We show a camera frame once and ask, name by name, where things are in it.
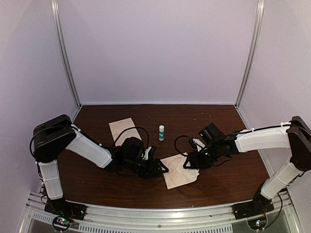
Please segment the beige envelope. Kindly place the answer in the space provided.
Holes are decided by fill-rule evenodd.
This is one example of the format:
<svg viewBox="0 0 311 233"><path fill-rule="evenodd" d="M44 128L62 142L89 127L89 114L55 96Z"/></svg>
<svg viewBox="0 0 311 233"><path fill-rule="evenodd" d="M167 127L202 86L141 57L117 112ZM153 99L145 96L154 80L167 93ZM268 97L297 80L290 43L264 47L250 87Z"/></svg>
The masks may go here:
<svg viewBox="0 0 311 233"><path fill-rule="evenodd" d="M183 164L185 161L186 157L181 154L161 159L161 162L169 170L169 172L164 173L164 180L168 190L190 184L197 180L199 170L184 169Z"/></svg>

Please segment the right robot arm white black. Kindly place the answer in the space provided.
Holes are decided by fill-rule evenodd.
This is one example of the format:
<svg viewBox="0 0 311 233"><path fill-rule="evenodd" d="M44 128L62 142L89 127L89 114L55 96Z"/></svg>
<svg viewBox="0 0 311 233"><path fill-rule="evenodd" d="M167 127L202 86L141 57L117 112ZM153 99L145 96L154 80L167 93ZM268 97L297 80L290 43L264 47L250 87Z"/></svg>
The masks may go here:
<svg viewBox="0 0 311 233"><path fill-rule="evenodd" d="M241 130L227 135L214 123L210 123L199 135L206 145L186 156L184 169L210 168L222 156L230 157L253 150L291 150L291 157L285 165L263 183L254 195L254 200L249 203L249 210L256 215L268 206L268 200L311 169L311 130L299 116L279 125Z"/></svg>

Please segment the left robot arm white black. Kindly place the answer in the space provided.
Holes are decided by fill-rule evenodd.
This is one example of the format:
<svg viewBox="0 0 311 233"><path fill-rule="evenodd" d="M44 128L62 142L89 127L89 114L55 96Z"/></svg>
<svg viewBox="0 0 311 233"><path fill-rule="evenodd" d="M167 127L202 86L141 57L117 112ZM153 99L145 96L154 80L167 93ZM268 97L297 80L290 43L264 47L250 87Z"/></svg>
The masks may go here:
<svg viewBox="0 0 311 233"><path fill-rule="evenodd" d="M64 150L82 156L107 172L127 169L144 179L169 172L161 160L154 157L155 146L131 136L125 138L119 146L114 143L105 147L76 127L67 115L60 115L36 126L29 148L51 200L51 208L60 216L70 211L69 203L64 201L57 165L58 156Z"/></svg>

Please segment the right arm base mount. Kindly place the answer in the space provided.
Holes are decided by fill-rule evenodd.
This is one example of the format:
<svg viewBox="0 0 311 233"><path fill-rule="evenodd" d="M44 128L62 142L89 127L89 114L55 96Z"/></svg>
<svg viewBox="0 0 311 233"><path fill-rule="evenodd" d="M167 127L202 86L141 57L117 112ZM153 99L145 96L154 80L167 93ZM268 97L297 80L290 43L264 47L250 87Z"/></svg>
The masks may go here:
<svg viewBox="0 0 311 233"><path fill-rule="evenodd" d="M236 220L246 219L250 229L263 230L268 223L267 213L274 210L273 204L262 204L258 201L237 203L232 206Z"/></svg>

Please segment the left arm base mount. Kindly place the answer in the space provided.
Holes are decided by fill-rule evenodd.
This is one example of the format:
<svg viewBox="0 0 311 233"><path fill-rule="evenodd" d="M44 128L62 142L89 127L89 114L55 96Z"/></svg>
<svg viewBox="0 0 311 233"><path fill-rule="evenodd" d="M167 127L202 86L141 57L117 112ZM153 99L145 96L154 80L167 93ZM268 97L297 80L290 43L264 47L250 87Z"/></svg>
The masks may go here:
<svg viewBox="0 0 311 233"><path fill-rule="evenodd" d="M52 219L52 226L56 231L64 232L76 225L76 220L84 220L86 206L73 202L65 202L64 206L56 206L46 203L45 212L55 215Z"/></svg>

